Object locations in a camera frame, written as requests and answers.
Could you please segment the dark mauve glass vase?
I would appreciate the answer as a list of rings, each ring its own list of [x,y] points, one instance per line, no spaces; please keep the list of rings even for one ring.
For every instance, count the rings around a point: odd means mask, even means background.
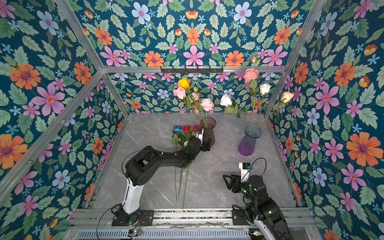
[[[206,117],[201,120],[201,127],[203,129],[203,144],[206,144],[210,148],[215,144],[214,128],[217,122],[211,117]]]

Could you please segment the artificial flower bunch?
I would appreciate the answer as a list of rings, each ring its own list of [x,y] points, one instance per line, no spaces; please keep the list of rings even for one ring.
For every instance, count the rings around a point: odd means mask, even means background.
[[[176,151],[185,149],[191,137],[196,137],[200,129],[201,127],[198,125],[174,126],[171,143],[176,147]],[[176,200],[178,201],[180,198],[182,183],[184,183],[182,209],[185,208],[185,203],[186,203],[186,193],[187,193],[187,183],[188,183],[189,173],[190,173],[190,167],[187,167],[186,173],[184,173],[184,169],[181,169],[178,189],[177,189],[177,184],[175,184]]]

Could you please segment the purple blue glass vase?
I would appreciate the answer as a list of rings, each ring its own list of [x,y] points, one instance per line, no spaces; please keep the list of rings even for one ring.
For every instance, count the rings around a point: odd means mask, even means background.
[[[238,151],[242,156],[251,156],[256,147],[256,141],[259,139],[263,131],[257,125],[247,125],[244,129],[244,137],[239,143]]]

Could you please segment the large pink rose stem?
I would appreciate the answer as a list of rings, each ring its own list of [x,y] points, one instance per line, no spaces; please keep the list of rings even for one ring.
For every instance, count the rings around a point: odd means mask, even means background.
[[[204,127],[207,127],[208,126],[207,113],[214,110],[214,103],[211,99],[203,99],[200,102],[199,106],[200,106],[199,110],[200,110],[200,113],[202,115]]]

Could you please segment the pink rose spray stem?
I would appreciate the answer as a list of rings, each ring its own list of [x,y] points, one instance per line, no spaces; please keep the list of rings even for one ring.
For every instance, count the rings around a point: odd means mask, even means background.
[[[192,91],[191,89],[185,89],[182,87],[178,87],[177,89],[173,90],[173,93],[179,100],[181,100],[185,104],[186,109],[188,109],[195,116],[197,116],[197,114],[200,114],[204,125],[207,124],[207,119],[203,113],[203,107],[199,93]]]

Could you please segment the yellow orange rose stem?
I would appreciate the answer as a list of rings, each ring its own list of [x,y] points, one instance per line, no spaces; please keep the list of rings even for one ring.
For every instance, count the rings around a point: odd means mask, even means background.
[[[192,91],[199,93],[199,90],[197,87],[191,87],[191,80],[187,79],[187,78],[183,78],[183,79],[179,80],[178,81],[178,87],[182,87],[185,89],[191,89]]]

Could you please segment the small white bud stem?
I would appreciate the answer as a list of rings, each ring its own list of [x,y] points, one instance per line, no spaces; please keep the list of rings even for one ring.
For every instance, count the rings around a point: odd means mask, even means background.
[[[258,109],[258,116],[257,116],[257,122],[260,120],[260,115],[261,115],[261,108],[263,105],[264,98],[269,94],[270,89],[271,89],[270,84],[262,84],[260,85],[260,99],[255,101],[254,107]]]

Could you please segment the cream white rose stem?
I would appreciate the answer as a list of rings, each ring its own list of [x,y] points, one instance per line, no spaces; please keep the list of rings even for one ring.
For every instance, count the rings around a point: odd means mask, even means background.
[[[265,120],[268,121],[270,117],[279,111],[280,108],[285,107],[294,97],[294,94],[291,92],[284,92],[282,93],[282,96],[280,100],[278,100],[275,104],[272,105],[271,111],[265,114]]]

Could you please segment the pink carnation stem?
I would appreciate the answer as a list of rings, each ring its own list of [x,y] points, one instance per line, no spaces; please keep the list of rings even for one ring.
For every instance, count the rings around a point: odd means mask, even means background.
[[[251,118],[251,129],[253,128],[254,122],[254,111],[255,111],[255,103],[256,103],[256,94],[259,85],[259,70],[257,69],[259,65],[260,59],[257,57],[253,57],[251,59],[251,66],[245,71],[245,83],[249,84],[248,92],[251,94],[251,106],[252,106],[252,118]]]

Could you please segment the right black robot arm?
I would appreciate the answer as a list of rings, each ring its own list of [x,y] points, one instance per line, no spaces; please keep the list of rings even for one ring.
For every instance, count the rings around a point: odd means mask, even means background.
[[[292,240],[286,219],[278,204],[269,197],[261,176],[252,175],[245,182],[238,175],[223,175],[228,190],[241,193],[245,207],[232,206],[232,220],[235,226],[249,224],[252,239]]]

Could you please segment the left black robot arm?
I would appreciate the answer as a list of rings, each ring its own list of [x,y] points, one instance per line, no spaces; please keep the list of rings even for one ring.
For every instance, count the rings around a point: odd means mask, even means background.
[[[140,218],[140,199],[144,185],[151,180],[159,168],[187,168],[200,152],[211,150],[212,141],[204,142],[192,137],[187,146],[176,152],[162,152],[147,146],[133,156],[125,166],[127,187],[124,199],[114,216],[115,226],[132,226]]]

